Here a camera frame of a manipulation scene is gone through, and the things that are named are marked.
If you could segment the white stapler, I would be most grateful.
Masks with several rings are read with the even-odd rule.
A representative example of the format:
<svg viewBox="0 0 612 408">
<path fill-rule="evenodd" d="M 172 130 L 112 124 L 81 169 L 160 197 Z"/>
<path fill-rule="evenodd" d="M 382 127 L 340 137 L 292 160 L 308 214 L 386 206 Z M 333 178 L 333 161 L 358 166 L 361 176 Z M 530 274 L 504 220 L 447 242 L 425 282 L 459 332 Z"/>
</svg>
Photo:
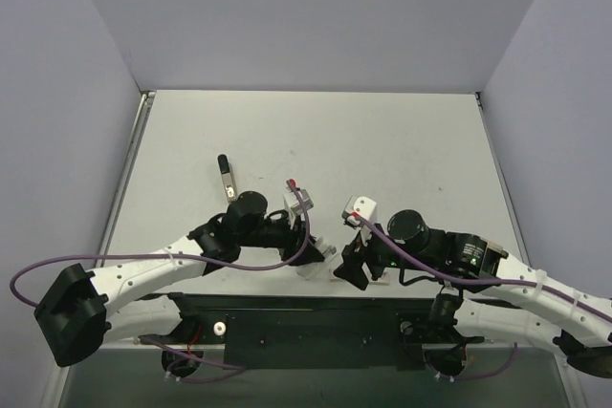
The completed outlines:
<svg viewBox="0 0 612 408">
<path fill-rule="evenodd" d="M 317 251 L 322 259 L 299 266 L 295 269 L 296 274 L 305 280 L 312 280 L 317 277 L 321 271 L 328 268 L 337 255 L 337 248 L 327 242 L 323 237 L 315 238 L 312 248 Z"/>
</svg>

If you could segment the small metal stapler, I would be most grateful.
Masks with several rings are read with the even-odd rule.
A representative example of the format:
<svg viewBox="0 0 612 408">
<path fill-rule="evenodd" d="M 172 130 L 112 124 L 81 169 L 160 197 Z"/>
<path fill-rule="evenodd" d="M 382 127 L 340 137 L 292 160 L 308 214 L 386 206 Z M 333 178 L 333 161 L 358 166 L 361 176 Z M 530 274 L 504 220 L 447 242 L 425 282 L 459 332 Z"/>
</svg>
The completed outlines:
<svg viewBox="0 0 612 408">
<path fill-rule="evenodd" d="M 237 190 L 228 156 L 220 154 L 217 157 L 217 163 L 226 199 L 231 203 L 237 198 Z"/>
</svg>

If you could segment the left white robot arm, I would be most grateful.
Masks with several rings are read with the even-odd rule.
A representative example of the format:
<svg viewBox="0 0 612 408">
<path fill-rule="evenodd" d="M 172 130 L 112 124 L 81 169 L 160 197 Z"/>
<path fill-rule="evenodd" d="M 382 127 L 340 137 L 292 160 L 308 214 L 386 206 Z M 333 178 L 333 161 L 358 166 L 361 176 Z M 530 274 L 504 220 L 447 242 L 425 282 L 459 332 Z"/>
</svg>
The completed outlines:
<svg viewBox="0 0 612 408">
<path fill-rule="evenodd" d="M 174 243 L 144 258 L 110 267 L 64 268 L 34 309 L 34 318 L 60 367 L 72 366 L 109 341 L 138 334 L 166 334 L 187 342 L 195 316 L 157 290 L 232 266 L 244 247 L 273 248 L 282 266 L 314 267 L 335 249 L 310 232 L 304 190 L 284 196 L 270 212 L 260 193 L 246 191 Z"/>
</svg>

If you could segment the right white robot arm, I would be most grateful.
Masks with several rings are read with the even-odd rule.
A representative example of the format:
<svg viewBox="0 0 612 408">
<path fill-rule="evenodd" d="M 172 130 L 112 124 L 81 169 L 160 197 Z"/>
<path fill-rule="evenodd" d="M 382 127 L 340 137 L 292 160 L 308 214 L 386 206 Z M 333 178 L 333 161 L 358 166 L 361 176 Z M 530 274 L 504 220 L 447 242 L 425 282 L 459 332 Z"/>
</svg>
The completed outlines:
<svg viewBox="0 0 612 408">
<path fill-rule="evenodd" d="M 389 268 L 423 272 L 443 288 L 426 319 L 433 337 L 527 344 L 584 374 L 611 376 L 610 299 L 570 287 L 480 236 L 431 228 L 414 210 L 396 213 L 386 227 L 361 204 L 342 219 L 357 234 L 335 275 L 365 290 Z"/>
</svg>

